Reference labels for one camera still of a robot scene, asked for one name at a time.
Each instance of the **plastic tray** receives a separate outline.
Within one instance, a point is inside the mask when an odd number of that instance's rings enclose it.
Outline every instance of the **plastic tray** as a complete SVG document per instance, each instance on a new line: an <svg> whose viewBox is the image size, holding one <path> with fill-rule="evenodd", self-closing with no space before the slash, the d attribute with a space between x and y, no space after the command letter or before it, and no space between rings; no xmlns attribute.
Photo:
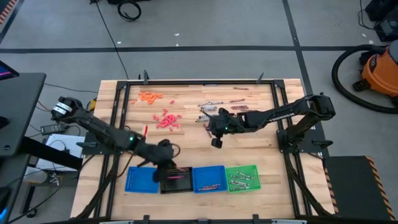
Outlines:
<svg viewBox="0 0 398 224"><path fill-rule="evenodd" d="M161 194L191 192L193 190L192 167L168 169L166 171L166 177L166 180L160 181Z"/></svg>
<svg viewBox="0 0 398 224"><path fill-rule="evenodd" d="M224 166L209 166L193 168L193 192L210 193L227 191L228 185L226 183L225 167ZM219 184L217 189L200 190L204 186Z"/></svg>
<svg viewBox="0 0 398 224"><path fill-rule="evenodd" d="M253 191L253 190L260 190L261 189L261 182L259 178L259 173L257 171L257 166L256 165L250 165L250 166L239 166L239 167L230 167L227 168L226 170L226 178L227 178L227 183L228 183L228 191L231 193L238 193L238 192L247 192L247 191ZM243 174L250 175L253 177L252 179L249 178L249 180L241 180L241 179L236 179L232 178L231 175L235 175L238 177L245 177L243 175L240 175L237 173L242 172ZM241 189L241 190L232 190L233 188L240 187L239 185L235 184L230 184L230 180L235 180L239 182L244 182L249 184L248 189Z"/></svg>
<svg viewBox="0 0 398 224"><path fill-rule="evenodd" d="M156 194L159 183L153 181L155 171L153 167L129 167L124 191Z"/></svg>

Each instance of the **black desk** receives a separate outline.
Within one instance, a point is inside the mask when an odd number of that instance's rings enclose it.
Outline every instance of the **black desk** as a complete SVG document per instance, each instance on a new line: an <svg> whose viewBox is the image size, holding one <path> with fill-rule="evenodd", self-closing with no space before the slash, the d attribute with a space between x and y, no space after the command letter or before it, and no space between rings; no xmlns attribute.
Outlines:
<svg viewBox="0 0 398 224"><path fill-rule="evenodd" d="M10 120L9 125L0 129L0 147L7 142L11 147L10 151L19 148L43 89L44 80L44 73L23 73L19 77L0 81L0 114ZM25 153L0 158L0 186L23 177L29 159L30 154ZM12 192L6 217L0 220L0 224L9 219L21 183L22 179L19 179L10 185Z"/></svg>

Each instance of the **black hose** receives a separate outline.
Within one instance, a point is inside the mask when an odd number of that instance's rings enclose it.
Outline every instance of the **black hose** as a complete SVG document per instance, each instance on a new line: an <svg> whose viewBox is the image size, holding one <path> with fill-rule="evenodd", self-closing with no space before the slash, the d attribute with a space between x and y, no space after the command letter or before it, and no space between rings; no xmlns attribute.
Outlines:
<svg viewBox="0 0 398 224"><path fill-rule="evenodd" d="M341 65L341 63L351 54L355 52L359 52L362 50L367 50L374 52L375 54L383 54L386 50L385 48L378 47L375 45L370 45L370 44L364 44L364 45L359 45L357 47L353 47L350 50L347 50L344 52L338 59L336 60L335 64L333 65L333 68L331 70L331 79L333 83L336 86L336 89L347 99L351 100L352 102L356 103L359 106L363 106L369 110L381 112L381 113L388 113L388 114L398 114L398 108L388 108L385 106L379 106L375 105L373 103L369 103L367 101L364 101L357 96L353 95L350 93L348 90L346 90L343 85L340 83L340 80L338 79L338 69Z"/></svg>
<svg viewBox="0 0 398 224"><path fill-rule="evenodd" d="M121 10L122 5L128 4L128 3L132 4L134 7L136 7L138 9L138 15L136 17L130 17L126 12L123 12ZM141 17L141 7L139 7L139 5L133 0L124 0L118 4L118 13L119 13L119 16L122 17L122 19L124 19L125 21L128 21L128 22L136 21L138 18Z"/></svg>

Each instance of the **blue tray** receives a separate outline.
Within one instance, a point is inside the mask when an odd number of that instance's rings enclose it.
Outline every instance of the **blue tray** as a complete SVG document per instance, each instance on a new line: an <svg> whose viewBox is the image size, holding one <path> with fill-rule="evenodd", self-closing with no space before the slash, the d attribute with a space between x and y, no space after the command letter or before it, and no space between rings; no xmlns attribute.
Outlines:
<svg viewBox="0 0 398 224"><path fill-rule="evenodd" d="M226 183L225 167L224 166L209 166L209 167L196 167L192 170L193 176L193 192L210 193L227 191L228 185ZM204 186L220 184L214 190L199 190Z"/></svg>
<svg viewBox="0 0 398 224"><path fill-rule="evenodd" d="M124 191L156 194L159 183L152 180L155 171L153 167L129 167Z"/></svg>

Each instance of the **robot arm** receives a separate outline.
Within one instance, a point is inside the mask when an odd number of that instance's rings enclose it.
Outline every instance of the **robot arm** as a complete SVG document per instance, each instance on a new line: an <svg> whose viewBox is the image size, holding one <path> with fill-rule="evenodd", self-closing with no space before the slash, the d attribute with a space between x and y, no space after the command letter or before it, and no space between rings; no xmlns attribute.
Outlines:
<svg viewBox="0 0 398 224"><path fill-rule="evenodd" d="M129 151L144 158L142 166L149 162L158 166L158 170L175 167L173 162L173 144L164 139L158 144L145 143L145 137L134 131L126 131L110 126L108 123L96 118L83 108L82 103L74 98L60 97L53 107L52 120L64 123L76 123L96 136L96 139L109 149L115 151ZM161 177L154 176L155 181Z"/></svg>
<svg viewBox="0 0 398 224"><path fill-rule="evenodd" d="M216 136L211 145L221 148L221 138L224 134L251 133L271 122L295 115L305 115L297 124L286 129L287 141L296 144L313 125L331 119L336 113L330 98L321 93L321 95L304 96L293 103L267 111L248 111L234 116L226 109L220 108L218 116L205 114L210 118L209 129Z"/></svg>

